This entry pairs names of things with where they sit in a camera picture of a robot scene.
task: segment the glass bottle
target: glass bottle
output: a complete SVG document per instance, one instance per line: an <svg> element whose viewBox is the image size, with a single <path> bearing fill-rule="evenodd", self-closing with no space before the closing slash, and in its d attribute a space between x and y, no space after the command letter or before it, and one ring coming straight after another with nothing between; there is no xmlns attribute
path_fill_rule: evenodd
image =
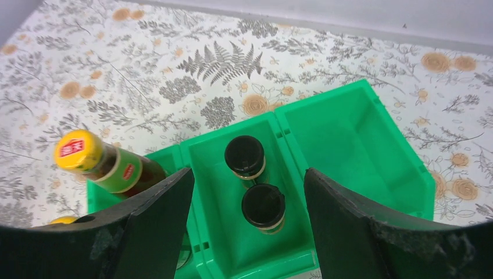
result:
<svg viewBox="0 0 493 279"><path fill-rule="evenodd" d="M55 162L64 170L81 174L121 198L129 198L166 178L158 162L104 143L95 134L75 130L55 148Z"/></svg>

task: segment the table surface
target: table surface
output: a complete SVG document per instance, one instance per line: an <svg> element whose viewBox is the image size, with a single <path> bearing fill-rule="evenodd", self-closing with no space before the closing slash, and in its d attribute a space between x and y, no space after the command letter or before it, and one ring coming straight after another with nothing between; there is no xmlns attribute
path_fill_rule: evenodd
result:
<svg viewBox="0 0 493 279"><path fill-rule="evenodd" d="M493 58L113 0L45 1L0 55L0 223L86 214L55 142L146 154L366 78L437 183L435 221L493 218ZM320 277L318 271L301 278Z"/></svg>

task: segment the bottle top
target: bottle top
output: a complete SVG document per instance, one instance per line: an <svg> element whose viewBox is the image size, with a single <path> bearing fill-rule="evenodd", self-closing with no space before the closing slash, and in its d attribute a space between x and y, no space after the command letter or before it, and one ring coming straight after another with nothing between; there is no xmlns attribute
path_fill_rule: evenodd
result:
<svg viewBox="0 0 493 279"><path fill-rule="evenodd" d="M55 163L61 169L82 173L93 169L103 156L103 141L87 130L74 130L60 139Z"/></svg>

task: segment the green plastic bin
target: green plastic bin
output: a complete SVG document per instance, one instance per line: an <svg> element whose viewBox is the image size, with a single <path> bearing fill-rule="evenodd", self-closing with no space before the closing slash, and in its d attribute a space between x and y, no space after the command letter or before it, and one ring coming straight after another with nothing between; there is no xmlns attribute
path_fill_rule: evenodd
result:
<svg viewBox="0 0 493 279"><path fill-rule="evenodd" d="M146 157L157 161L169 174L175 173L177 170L183 168L180 147L178 145L161 149L146 155ZM106 209L121 201L120 198L113 196L103 188L91 182L87 183L87 197L89 214ZM211 278L209 271L204 264L201 251L198 249L201 242L199 240L193 205L190 206L190 212L188 214L187 232L192 245L192 258L185 266L176 271L174 277L176 279Z"/></svg>
<svg viewBox="0 0 493 279"><path fill-rule="evenodd" d="M236 136L263 145L269 183L285 195L285 224L262 234L241 211L246 191L226 166L224 150ZM303 180L273 113L184 141L183 162L195 174L192 197L203 255L213 278L285 278L318 266L303 194Z"/></svg>
<svg viewBox="0 0 493 279"><path fill-rule="evenodd" d="M385 206L433 219L435 182L366 80L274 112L301 177L314 167Z"/></svg>

